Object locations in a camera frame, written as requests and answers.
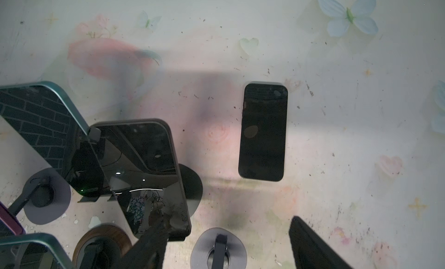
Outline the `black phone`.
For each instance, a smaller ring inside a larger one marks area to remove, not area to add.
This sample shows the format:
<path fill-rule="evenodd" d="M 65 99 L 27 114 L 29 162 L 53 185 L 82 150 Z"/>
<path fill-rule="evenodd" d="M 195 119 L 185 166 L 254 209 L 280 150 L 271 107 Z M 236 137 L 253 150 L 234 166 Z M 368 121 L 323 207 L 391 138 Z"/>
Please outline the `black phone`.
<path fill-rule="evenodd" d="M 288 90 L 273 82 L 244 89 L 238 172 L 246 179 L 279 182 L 285 168 Z"/>
<path fill-rule="evenodd" d="M 160 119 L 102 122 L 90 144 L 136 238 L 161 222 L 171 241 L 191 233 L 172 132 Z"/>

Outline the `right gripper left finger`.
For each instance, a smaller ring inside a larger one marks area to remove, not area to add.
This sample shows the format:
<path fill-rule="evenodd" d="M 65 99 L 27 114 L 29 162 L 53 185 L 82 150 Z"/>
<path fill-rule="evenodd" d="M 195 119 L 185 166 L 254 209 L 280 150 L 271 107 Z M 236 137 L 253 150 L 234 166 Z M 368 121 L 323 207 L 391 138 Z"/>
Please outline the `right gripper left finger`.
<path fill-rule="evenodd" d="M 140 237 L 115 264 L 115 269 L 162 269 L 169 233 L 162 219 Z"/>

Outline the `purple phone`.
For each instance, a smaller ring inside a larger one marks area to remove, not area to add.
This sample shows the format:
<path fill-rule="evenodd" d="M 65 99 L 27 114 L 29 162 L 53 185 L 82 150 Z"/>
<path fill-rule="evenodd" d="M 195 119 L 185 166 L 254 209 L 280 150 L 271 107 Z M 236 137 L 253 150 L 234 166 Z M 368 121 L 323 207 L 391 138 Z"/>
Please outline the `purple phone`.
<path fill-rule="evenodd" d="M 16 217 L 8 211 L 3 203 L 0 203 L 0 219 L 1 238 L 25 234 L 23 226 L 19 223 Z"/>

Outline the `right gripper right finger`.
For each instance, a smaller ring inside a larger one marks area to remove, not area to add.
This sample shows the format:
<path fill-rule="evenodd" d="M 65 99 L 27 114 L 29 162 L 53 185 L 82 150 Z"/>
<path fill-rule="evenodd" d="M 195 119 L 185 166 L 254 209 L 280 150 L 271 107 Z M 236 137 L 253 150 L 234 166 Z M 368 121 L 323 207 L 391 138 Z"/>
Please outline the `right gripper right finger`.
<path fill-rule="evenodd" d="M 289 237 L 297 269 L 352 269 L 299 216 L 292 219 Z"/>

